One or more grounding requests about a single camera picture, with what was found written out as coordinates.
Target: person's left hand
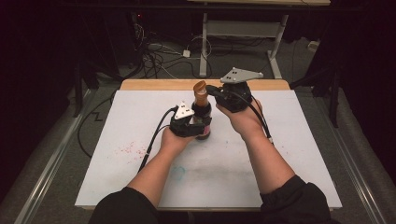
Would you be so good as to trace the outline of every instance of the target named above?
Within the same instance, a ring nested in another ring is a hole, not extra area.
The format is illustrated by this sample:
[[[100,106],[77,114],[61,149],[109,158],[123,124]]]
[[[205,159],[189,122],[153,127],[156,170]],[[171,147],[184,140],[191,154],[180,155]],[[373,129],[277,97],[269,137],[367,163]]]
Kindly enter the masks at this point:
[[[161,140],[161,148],[159,153],[177,157],[186,148],[187,144],[195,138],[176,136],[169,127],[163,129],[163,138]]]

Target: hand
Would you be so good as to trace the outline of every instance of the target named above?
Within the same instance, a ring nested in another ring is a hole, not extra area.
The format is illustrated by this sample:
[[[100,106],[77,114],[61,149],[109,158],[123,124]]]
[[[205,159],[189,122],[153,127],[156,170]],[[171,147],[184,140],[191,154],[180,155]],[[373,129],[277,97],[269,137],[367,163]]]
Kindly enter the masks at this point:
[[[177,157],[186,146],[195,138],[193,137],[179,137],[176,136],[169,127],[163,130],[163,138],[161,140],[160,153],[168,156]]]
[[[256,101],[253,101],[252,105],[260,113],[262,108],[260,101],[257,100],[257,104]],[[230,119],[233,128],[236,132],[241,134],[243,139],[254,134],[264,134],[262,124],[250,107],[236,113],[230,112],[221,105],[216,105],[216,107]]]

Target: wrist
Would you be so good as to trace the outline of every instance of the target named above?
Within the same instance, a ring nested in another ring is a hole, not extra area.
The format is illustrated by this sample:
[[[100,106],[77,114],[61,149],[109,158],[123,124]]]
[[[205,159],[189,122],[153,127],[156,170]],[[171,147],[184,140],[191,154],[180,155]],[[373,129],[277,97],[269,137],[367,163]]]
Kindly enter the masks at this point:
[[[241,134],[241,137],[246,143],[260,139],[268,140],[267,136],[265,135],[262,129],[250,133]]]
[[[160,156],[164,160],[172,162],[177,156],[178,152],[174,148],[161,147],[157,156]]]

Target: person's right hand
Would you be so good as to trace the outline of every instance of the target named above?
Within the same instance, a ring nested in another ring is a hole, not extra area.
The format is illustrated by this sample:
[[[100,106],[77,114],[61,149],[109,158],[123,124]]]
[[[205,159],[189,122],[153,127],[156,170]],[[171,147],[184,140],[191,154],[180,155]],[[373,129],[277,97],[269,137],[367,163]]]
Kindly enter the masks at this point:
[[[257,100],[257,104],[255,101],[253,101],[252,105],[260,114],[262,108],[262,104],[260,103],[260,101]],[[257,118],[256,114],[250,107],[236,113],[230,112],[228,109],[224,108],[221,105],[216,105],[216,107],[230,119],[233,128],[236,132],[241,134],[243,139],[247,140],[250,136],[254,136],[256,134],[264,134],[262,124],[260,123],[259,118]]]

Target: black sleeve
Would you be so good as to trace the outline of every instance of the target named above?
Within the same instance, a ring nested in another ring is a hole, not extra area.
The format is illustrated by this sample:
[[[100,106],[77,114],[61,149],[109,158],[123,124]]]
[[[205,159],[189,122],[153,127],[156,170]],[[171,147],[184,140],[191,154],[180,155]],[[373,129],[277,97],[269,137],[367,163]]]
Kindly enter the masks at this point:
[[[331,220],[323,192],[297,175],[281,188],[261,196],[263,223],[338,223]]]
[[[146,196],[125,187],[102,199],[89,223],[158,223],[158,212]]]

